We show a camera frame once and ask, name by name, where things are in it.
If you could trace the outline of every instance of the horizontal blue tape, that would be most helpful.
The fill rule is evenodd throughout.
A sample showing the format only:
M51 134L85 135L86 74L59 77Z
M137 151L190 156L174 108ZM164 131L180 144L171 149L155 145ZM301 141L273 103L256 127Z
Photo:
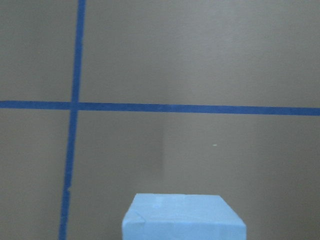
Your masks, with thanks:
M74 107L80 111L320 116L320 108L312 107L178 105L99 102L78 102L74 103ZM62 101L0 101L0 108L69 110L71 109L71 103Z
M79 102L84 111L320 116L320 108Z
M67 101L0 101L0 109L47 109L69 110Z

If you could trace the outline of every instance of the wall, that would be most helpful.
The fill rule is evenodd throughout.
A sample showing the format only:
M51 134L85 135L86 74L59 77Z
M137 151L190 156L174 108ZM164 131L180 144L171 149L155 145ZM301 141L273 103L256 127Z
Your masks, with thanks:
M8 1L0 100L71 98L77 2ZM90 0L80 101L318 108L319 3ZM58 238L67 110L0 108L0 239ZM221 195L248 240L320 236L320 118L80 111L68 240L121 239L135 193Z

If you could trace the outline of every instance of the blue tape line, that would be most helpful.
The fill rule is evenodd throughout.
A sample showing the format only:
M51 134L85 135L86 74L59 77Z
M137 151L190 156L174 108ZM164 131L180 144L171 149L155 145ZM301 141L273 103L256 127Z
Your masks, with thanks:
M84 26L85 26L84 25L85 10L86 10L86 0L78 0L73 80L72 80L72 97L71 97L71 103L70 103L68 145L67 145L67 151L66 151L64 185L63 185L62 201L61 201L59 240L67 239L67 227L68 227L69 206L70 206L70 187L72 184L75 144L76 144L76 134L77 134L78 101L79 101L79 94L80 94L82 49L83 49L83 36L84 36Z
M76 102L72 104L71 102L63 101L0 101L0 109L1 108L46 110L69 110L74 108L78 111L320 116L320 108L279 106L177 105L99 102Z
M0 109L69 110L70 106L66 101L0 101Z
M320 108L79 102L83 111L320 116Z

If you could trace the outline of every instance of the foam block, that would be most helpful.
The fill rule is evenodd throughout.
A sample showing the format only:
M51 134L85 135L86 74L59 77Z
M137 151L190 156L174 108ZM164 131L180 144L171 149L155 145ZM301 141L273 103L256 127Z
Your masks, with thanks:
M218 195L138 193L123 240L245 240L246 225Z

